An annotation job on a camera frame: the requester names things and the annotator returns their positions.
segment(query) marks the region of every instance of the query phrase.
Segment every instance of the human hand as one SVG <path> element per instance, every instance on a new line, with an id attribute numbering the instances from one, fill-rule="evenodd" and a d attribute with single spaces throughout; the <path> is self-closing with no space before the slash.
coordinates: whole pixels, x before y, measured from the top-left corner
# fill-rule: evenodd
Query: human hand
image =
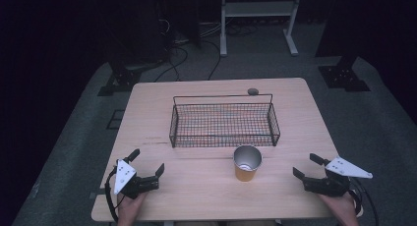
<path id="1" fill-rule="evenodd" d="M 134 199 L 122 194 L 117 195 L 117 202 L 120 202 L 117 207 L 119 212 L 118 226 L 131 226 L 135 223 L 147 194 L 148 192 L 141 193 Z"/>
<path id="2" fill-rule="evenodd" d="M 328 206 L 331 213 L 336 217 L 343 226 L 359 226 L 356 218 L 355 205 L 353 197 L 346 192 L 342 197 L 331 198 L 325 195 L 319 195 L 319 198 Z"/>

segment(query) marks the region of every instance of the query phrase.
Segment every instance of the floor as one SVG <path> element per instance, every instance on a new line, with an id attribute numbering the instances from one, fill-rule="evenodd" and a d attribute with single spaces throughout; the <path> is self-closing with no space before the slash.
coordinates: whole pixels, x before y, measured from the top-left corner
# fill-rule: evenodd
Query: floor
<path id="1" fill-rule="evenodd" d="M 157 82 L 303 78 L 340 156 L 373 173 L 372 180 L 362 183 L 375 203 L 380 224 L 413 225 L 417 221 L 417 128 L 378 71 L 361 58 L 353 70 L 370 91 L 327 87 L 318 67 L 335 65 L 339 58 L 315 57 L 324 26 L 295 25 L 297 57 L 288 51 L 283 25 L 258 27 L 243 37 L 229 36 L 228 56 L 221 58 L 218 66 L 218 49 L 213 43 L 219 45 L 219 36 L 206 37 L 201 48 L 187 44 L 172 49 L 171 60 L 179 64 L 178 75 L 169 70 Z M 153 83 L 170 67 L 165 63 L 143 72 L 140 83 Z M 13 225 L 109 225 L 94 222 L 90 213 L 95 196 L 103 194 L 100 182 L 117 137 L 117 130 L 107 125 L 115 110 L 126 107 L 130 95 L 114 92 L 97 96 L 110 76 L 108 64 L 97 68 Z M 276 206 L 284 207 L 279 202 Z M 374 225 L 374 214 L 366 200 L 364 208 L 361 225 Z M 334 225 L 335 220 L 283 219 L 282 223 Z"/>

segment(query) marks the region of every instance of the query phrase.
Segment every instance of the paper cup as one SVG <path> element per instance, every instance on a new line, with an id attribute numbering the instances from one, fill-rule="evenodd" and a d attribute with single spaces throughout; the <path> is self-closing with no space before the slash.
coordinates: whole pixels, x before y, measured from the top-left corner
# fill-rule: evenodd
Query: paper cup
<path id="1" fill-rule="evenodd" d="M 261 152 L 252 145 L 240 145 L 233 153 L 236 178 L 242 182 L 251 181 L 261 166 Z"/>

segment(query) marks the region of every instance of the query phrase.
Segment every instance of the dark background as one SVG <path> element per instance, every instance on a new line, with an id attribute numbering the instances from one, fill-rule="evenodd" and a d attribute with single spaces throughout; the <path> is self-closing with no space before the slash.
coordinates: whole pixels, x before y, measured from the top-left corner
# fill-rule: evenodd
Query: dark background
<path id="1" fill-rule="evenodd" d="M 220 0 L 137 2 L 139 13 L 126 16 L 123 0 L 0 0 L 2 225 L 13 222 L 109 51 L 139 63 L 163 60 L 167 42 L 159 37 L 157 19 L 144 24 L 151 14 L 170 19 L 197 43 L 196 19 L 220 17 Z M 301 0 L 297 22 L 327 21 L 317 56 L 338 56 L 353 47 L 416 121 L 416 2 Z M 184 14 L 190 21 L 181 22 Z"/>

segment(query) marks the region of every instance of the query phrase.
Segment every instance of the wire basket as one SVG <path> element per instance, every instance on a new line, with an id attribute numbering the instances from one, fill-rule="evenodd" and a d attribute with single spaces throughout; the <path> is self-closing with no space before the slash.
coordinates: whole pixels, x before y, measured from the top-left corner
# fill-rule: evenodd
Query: wire basket
<path id="1" fill-rule="evenodd" d="M 276 146 L 279 136 L 272 94 L 174 96 L 172 147 Z"/>

